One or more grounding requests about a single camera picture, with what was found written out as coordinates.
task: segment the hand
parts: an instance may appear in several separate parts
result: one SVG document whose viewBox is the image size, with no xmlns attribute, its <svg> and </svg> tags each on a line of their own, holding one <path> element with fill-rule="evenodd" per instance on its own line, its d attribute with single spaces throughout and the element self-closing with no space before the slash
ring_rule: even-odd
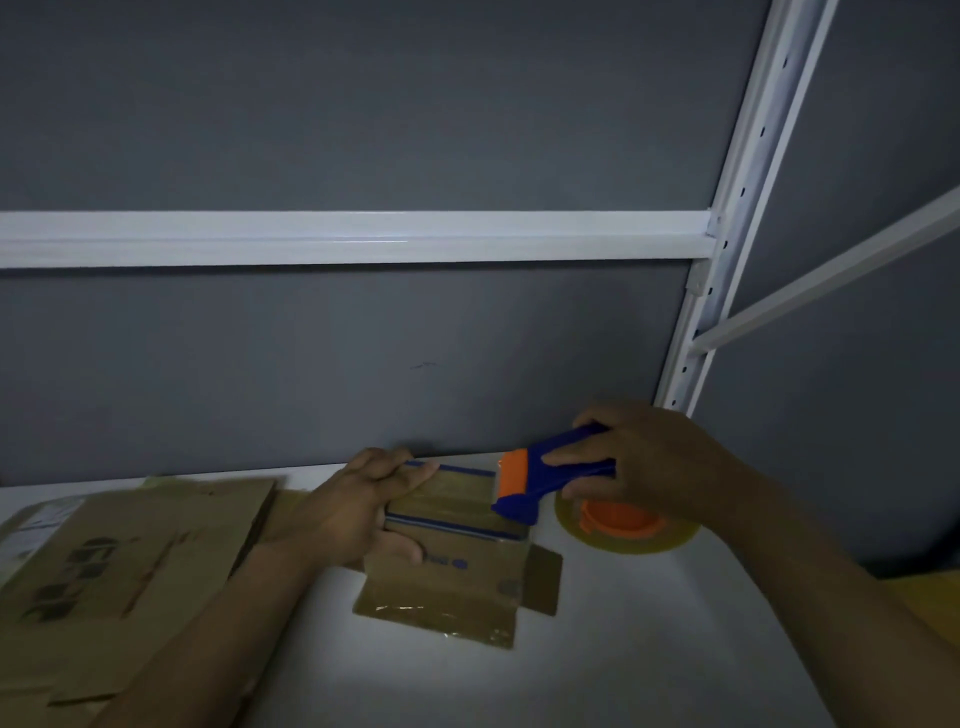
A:
<svg viewBox="0 0 960 728">
<path fill-rule="evenodd" d="M 425 463 L 399 470 L 412 457 L 407 448 L 358 452 L 300 503 L 273 543 L 312 571 L 355 561 L 372 550 L 420 563 L 423 549 L 417 542 L 383 530 L 384 506 L 440 467 Z"/>
<path fill-rule="evenodd" d="M 732 523 L 756 495 L 773 490 L 680 412 L 641 402 L 586 410 L 573 422 L 597 422 L 609 432 L 555 449 L 547 465 L 616 460 L 616 479 L 586 477 L 567 483 L 563 497 L 620 500 L 713 530 Z"/>
</svg>

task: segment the flattened cardboard box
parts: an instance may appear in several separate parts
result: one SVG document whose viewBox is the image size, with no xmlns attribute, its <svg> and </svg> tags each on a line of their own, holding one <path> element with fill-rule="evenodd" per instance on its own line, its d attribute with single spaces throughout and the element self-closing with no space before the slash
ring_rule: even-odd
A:
<svg viewBox="0 0 960 728">
<path fill-rule="evenodd" d="M 85 497 L 0 591 L 0 704 L 4 694 L 37 702 L 38 692 L 51 705 L 102 703 L 122 691 L 227 581 L 277 483 L 165 482 Z"/>
<path fill-rule="evenodd" d="M 563 557 L 490 510 L 492 473 L 440 470 L 388 507 L 386 527 L 423 546 L 423 564 L 369 555 L 355 614 L 512 647 L 516 610 L 557 613 Z M 414 520 L 439 527 L 416 525 Z M 456 532 L 502 534 L 486 538 Z"/>
</svg>

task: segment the blue stripe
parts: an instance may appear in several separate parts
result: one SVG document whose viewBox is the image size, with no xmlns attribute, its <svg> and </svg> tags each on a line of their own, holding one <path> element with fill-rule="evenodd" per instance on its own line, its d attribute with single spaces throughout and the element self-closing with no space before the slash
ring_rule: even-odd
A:
<svg viewBox="0 0 960 728">
<path fill-rule="evenodd" d="M 424 528 L 435 528 L 441 531 L 450 531 L 451 533 L 460 533 L 465 536 L 478 536 L 483 539 L 507 539 L 508 541 L 522 541 L 517 534 L 507 533 L 506 531 L 490 531 L 486 528 L 474 528 L 459 523 L 449 523 L 446 521 L 434 521 L 433 519 L 424 519 L 419 516 L 400 516 L 393 513 L 386 515 L 387 522 L 406 523 L 407 525 L 421 525 Z"/>
<path fill-rule="evenodd" d="M 419 467 L 423 465 L 422 460 L 407 460 L 407 465 Z M 482 471 L 479 468 L 461 468 L 459 465 L 441 465 L 442 471 L 452 471 L 454 473 L 466 473 L 467 475 L 483 475 L 484 477 L 496 477 L 495 471 Z"/>
</svg>

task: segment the forearm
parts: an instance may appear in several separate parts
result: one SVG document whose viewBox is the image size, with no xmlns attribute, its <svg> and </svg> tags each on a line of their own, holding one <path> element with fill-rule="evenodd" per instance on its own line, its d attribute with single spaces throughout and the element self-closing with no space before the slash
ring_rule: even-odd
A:
<svg viewBox="0 0 960 728">
<path fill-rule="evenodd" d="M 843 726 L 954 725 L 960 655 L 770 489 L 721 533 Z"/>
<path fill-rule="evenodd" d="M 282 548 L 256 546 L 95 727 L 227 725 L 313 575 Z"/>
</svg>

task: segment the gray panel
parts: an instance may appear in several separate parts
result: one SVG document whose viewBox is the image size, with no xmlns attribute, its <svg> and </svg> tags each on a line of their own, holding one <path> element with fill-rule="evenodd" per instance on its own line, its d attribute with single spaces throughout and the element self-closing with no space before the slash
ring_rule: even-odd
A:
<svg viewBox="0 0 960 728">
<path fill-rule="evenodd" d="M 721 349 L 695 419 L 860 558 L 960 518 L 960 233 Z"/>
<path fill-rule="evenodd" d="M 686 271 L 0 278 L 0 481 L 519 447 L 592 397 L 653 397 Z"/>
<path fill-rule="evenodd" d="M 960 184 L 960 3 L 843 0 L 733 310 Z"/>
<path fill-rule="evenodd" d="M 0 209 L 703 209 L 767 4 L 8 2 Z"/>
</svg>

